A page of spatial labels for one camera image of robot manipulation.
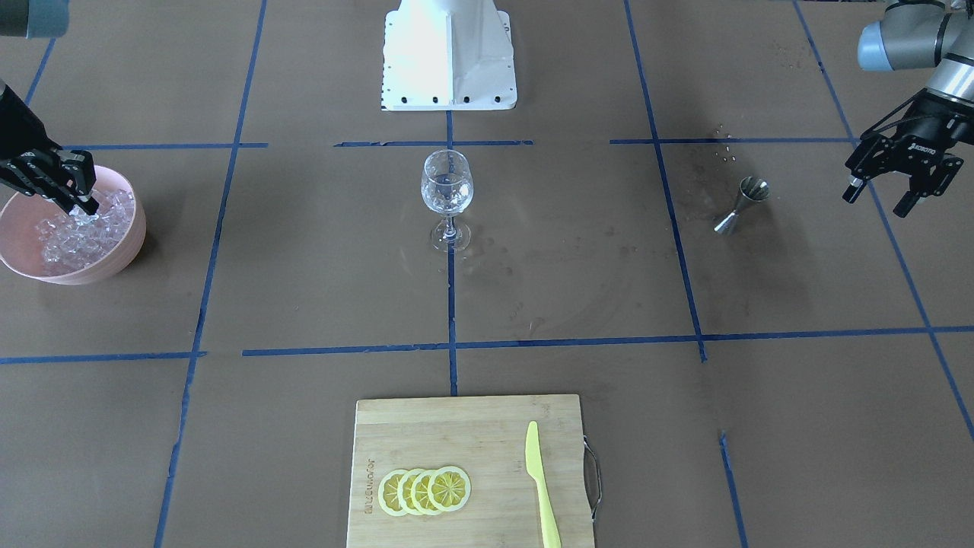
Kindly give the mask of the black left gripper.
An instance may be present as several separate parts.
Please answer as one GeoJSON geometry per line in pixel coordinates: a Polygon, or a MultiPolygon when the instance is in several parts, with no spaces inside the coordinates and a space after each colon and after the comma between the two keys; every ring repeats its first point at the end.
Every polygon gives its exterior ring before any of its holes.
{"type": "Polygon", "coordinates": [[[842,200],[852,204],[869,181],[884,174],[905,174],[909,189],[895,205],[905,218],[920,202],[942,196],[964,160],[950,150],[972,143],[972,103],[939,91],[921,90],[874,124],[877,134],[863,136],[845,166],[848,188],[842,200]]]}

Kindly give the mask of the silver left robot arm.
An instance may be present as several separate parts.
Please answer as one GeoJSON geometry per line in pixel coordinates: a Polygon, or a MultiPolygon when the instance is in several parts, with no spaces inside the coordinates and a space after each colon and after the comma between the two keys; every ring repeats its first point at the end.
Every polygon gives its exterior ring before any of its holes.
{"type": "Polygon", "coordinates": [[[973,22],[970,1],[890,1],[883,17],[862,31],[857,60],[866,72],[931,69],[925,86],[860,135],[846,160],[846,202],[889,173],[909,188],[894,215],[941,196],[963,167],[952,153],[973,142],[973,22]]]}

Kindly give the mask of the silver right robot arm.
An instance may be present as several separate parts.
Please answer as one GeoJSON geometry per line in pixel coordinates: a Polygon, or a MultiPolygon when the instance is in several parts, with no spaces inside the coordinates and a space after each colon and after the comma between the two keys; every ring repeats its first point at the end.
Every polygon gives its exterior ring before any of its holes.
{"type": "MultiPolygon", "coordinates": [[[[59,38],[69,25],[66,1],[3,1],[3,36],[59,38]]],[[[69,150],[46,134],[42,121],[6,82],[1,84],[1,180],[24,196],[39,196],[64,214],[97,214],[95,166],[84,150],[69,150]]]]}

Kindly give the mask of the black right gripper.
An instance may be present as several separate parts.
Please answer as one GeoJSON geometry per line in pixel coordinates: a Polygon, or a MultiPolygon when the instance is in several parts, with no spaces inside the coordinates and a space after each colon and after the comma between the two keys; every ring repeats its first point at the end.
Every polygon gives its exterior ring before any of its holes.
{"type": "Polygon", "coordinates": [[[90,152],[65,150],[9,84],[2,83],[2,184],[24,196],[41,196],[66,214],[80,209],[97,214],[93,197],[94,160],[90,152]]]}

